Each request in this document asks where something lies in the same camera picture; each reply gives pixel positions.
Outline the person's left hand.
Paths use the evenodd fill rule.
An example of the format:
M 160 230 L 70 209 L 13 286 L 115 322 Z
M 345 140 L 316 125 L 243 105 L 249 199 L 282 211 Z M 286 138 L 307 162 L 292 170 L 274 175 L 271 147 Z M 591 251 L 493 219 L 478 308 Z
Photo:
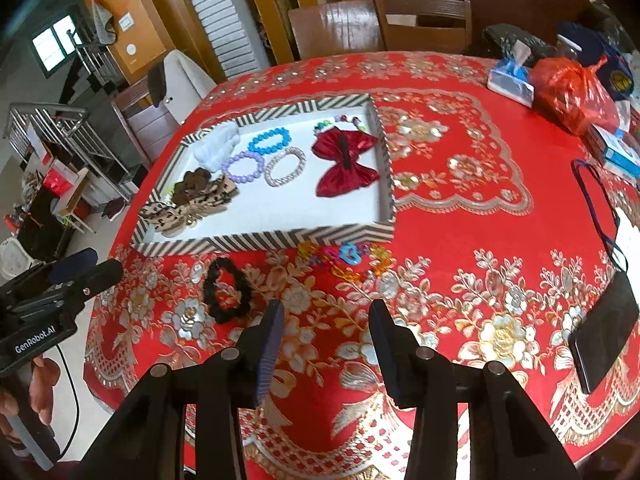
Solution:
M 60 367 L 53 360 L 44 356 L 37 356 L 32 360 L 32 377 L 28 387 L 29 405 L 46 426 L 51 425 L 53 389 L 60 376 Z M 10 442 L 20 444 L 21 439 L 8 422 L 8 416 L 16 416 L 20 411 L 17 400 L 5 388 L 1 388 L 0 396 L 1 432 Z

